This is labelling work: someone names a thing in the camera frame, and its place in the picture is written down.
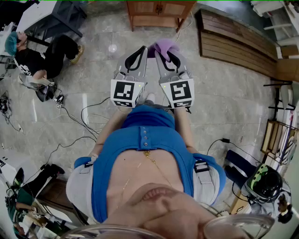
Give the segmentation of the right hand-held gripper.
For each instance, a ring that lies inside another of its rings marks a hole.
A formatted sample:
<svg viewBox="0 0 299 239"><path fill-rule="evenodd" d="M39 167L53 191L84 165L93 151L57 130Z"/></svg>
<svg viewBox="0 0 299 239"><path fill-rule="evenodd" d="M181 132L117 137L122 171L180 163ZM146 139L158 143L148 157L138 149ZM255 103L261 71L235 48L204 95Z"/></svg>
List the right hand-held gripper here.
<svg viewBox="0 0 299 239"><path fill-rule="evenodd" d="M190 107L194 104L194 79L188 70L187 60L177 50L168 50L171 62L176 66L170 69L165 58L155 51L155 59L160 74L159 84L169 102L169 108Z"/></svg>

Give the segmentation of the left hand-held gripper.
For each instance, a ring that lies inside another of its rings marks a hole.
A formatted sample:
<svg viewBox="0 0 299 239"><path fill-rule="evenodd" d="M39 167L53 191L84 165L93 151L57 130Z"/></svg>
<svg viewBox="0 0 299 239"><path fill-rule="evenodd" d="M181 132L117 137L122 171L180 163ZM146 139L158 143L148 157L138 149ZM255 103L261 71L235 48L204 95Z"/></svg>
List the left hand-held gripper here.
<svg viewBox="0 0 299 239"><path fill-rule="evenodd" d="M115 106L135 108L145 88L144 75L148 49L141 46L133 53L121 56L114 79L111 80L110 99Z"/></svg>

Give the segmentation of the purple cloth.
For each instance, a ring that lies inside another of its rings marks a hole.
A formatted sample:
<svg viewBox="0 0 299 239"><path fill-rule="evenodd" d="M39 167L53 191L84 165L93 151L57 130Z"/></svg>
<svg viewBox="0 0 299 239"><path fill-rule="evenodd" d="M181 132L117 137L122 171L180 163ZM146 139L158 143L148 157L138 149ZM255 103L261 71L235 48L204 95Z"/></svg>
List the purple cloth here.
<svg viewBox="0 0 299 239"><path fill-rule="evenodd" d="M155 58L155 51L160 53L167 62L170 62L170 57L167 53L168 50L174 49L179 51L178 45L171 39L160 39L148 47L147 58Z"/></svg>

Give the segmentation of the brown wooden cabinet door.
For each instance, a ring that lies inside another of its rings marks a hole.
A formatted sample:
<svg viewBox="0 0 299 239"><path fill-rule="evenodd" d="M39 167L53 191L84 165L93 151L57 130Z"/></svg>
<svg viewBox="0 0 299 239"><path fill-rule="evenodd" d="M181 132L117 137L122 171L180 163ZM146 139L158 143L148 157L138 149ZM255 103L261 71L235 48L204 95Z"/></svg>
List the brown wooden cabinet door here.
<svg viewBox="0 0 299 239"><path fill-rule="evenodd" d="M158 15L160 1L127 1L130 15Z"/></svg>
<svg viewBox="0 0 299 239"><path fill-rule="evenodd" d="M183 18L191 7L192 4L184 1L161 1L159 14L162 16Z"/></svg>

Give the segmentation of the person's right forearm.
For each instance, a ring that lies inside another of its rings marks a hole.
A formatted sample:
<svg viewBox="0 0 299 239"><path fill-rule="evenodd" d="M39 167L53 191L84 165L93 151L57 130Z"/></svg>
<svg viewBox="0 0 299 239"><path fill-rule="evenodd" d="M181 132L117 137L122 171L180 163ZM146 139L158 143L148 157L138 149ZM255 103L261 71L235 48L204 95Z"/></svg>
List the person's right forearm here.
<svg viewBox="0 0 299 239"><path fill-rule="evenodd" d="M197 153L191 131L191 124L185 108L174 109L175 130L182 137L187 150L190 153Z"/></svg>

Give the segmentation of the wooden cabinet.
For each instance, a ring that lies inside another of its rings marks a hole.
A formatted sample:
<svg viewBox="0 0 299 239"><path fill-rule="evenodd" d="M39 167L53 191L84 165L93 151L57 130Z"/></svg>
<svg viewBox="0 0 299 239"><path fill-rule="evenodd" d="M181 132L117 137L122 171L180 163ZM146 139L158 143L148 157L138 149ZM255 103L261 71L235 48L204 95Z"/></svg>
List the wooden cabinet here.
<svg viewBox="0 0 299 239"><path fill-rule="evenodd" d="M148 0L148 1L161 2L163 0ZM175 28L176 31L178 32L181 29L183 23L187 19L188 15L190 14L192 8L196 3L196 1L186 1L186 0L184 0L184 2L192 4L192 7L188 11L188 13L184 15L183 18L162 16L159 14L159 11L158 11L158 15L130 15L127 2L126 2L131 30L134 30L134 27L168 27L168 28Z"/></svg>

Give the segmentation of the dark wooden slat platform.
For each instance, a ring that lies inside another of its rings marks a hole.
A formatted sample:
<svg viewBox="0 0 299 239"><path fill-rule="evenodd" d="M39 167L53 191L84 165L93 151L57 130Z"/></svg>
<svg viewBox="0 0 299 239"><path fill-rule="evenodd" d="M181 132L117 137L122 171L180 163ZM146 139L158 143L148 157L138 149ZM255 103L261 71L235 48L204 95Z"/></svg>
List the dark wooden slat platform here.
<svg viewBox="0 0 299 239"><path fill-rule="evenodd" d="M276 45L254 30L225 16L201 9L195 14L201 57L275 77Z"/></svg>

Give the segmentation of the person's blue shirt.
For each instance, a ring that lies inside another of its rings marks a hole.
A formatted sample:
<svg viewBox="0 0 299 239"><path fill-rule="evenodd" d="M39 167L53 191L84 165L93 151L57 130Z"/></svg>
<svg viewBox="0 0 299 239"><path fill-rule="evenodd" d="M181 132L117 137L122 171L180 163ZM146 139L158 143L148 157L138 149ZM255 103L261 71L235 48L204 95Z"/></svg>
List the person's blue shirt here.
<svg viewBox="0 0 299 239"><path fill-rule="evenodd" d="M84 214L104 223L148 183L170 186L202 206L215 202L226 176L213 157L187 150L175 130L174 114L140 105L109 135L99 155L91 152L75 161L67 196Z"/></svg>

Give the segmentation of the small tracker device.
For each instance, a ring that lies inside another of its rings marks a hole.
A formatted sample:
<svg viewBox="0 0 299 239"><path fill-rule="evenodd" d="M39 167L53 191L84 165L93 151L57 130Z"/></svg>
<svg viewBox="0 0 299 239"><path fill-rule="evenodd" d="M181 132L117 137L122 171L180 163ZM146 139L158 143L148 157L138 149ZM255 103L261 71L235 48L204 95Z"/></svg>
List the small tracker device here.
<svg viewBox="0 0 299 239"><path fill-rule="evenodd" d="M61 95L61 94L54 99L54 101L55 101L55 103L57 105L57 109L61 109L62 108L62 106L63 106L63 100L64 100L64 96Z"/></svg>

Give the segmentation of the black electronics box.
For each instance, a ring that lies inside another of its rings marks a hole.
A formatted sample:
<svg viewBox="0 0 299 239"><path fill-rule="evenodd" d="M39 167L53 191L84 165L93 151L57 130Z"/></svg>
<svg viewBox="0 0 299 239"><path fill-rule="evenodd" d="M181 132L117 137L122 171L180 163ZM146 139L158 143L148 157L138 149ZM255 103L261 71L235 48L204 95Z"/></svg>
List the black electronics box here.
<svg viewBox="0 0 299 239"><path fill-rule="evenodd" d="M52 84L37 88L36 95L41 102L45 102L49 99L53 99L55 92L57 90L57 85L53 82Z"/></svg>

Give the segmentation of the black metal rack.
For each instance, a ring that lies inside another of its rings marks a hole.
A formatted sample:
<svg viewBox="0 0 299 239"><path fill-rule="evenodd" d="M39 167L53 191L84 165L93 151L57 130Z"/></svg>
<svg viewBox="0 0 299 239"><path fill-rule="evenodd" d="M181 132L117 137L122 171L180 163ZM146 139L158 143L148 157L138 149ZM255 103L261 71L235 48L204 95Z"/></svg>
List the black metal rack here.
<svg viewBox="0 0 299 239"><path fill-rule="evenodd" d="M264 84L264 86L275 86L275 106L270 109L294 111L299 102L299 82L278 80L271 77L271 81L278 83Z"/></svg>

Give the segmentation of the black and green helmet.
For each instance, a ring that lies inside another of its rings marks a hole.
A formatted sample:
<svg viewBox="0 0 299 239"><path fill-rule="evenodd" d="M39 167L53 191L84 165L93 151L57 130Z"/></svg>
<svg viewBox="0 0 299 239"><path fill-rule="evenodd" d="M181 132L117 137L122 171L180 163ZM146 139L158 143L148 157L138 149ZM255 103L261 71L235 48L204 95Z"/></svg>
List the black and green helmet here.
<svg viewBox="0 0 299 239"><path fill-rule="evenodd" d="M270 216L282 224L293 217L291 189L282 176L266 164L252 165L238 153L229 150L224 170L251 207L251 213Z"/></svg>

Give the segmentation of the clear rimmed glasses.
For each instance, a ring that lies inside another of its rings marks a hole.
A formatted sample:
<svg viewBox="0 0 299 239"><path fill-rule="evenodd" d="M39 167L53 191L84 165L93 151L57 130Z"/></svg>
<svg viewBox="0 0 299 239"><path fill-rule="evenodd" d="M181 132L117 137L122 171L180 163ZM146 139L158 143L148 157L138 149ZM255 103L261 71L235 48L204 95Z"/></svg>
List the clear rimmed glasses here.
<svg viewBox="0 0 299 239"><path fill-rule="evenodd" d="M275 220L266 215L235 214L215 218L203 226L203 239L261 239ZM166 239L155 232L121 225L87 225L60 239Z"/></svg>

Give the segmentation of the grey metal frame table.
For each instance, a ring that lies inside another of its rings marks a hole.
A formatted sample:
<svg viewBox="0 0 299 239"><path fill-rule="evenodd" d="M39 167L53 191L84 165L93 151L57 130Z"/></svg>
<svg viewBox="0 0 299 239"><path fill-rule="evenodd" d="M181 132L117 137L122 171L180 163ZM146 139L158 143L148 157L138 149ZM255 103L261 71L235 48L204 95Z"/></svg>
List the grey metal frame table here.
<svg viewBox="0 0 299 239"><path fill-rule="evenodd" d="M39 1L23 12L16 31L26 33L29 41L48 47L46 39L69 31L81 38L79 27L86 18L80 1Z"/></svg>

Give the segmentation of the thin frame shelf rack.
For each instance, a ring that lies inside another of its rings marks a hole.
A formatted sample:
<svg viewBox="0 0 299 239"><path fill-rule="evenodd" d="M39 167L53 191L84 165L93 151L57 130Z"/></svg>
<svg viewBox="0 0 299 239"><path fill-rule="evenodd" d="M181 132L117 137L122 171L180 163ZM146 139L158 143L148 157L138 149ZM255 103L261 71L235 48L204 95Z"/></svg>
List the thin frame shelf rack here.
<svg viewBox="0 0 299 239"><path fill-rule="evenodd" d="M291 151L296 147L296 136L298 133L299 128L279 121L269 120L261 152L265 154L266 158L269 157L279 165L287 164Z"/></svg>

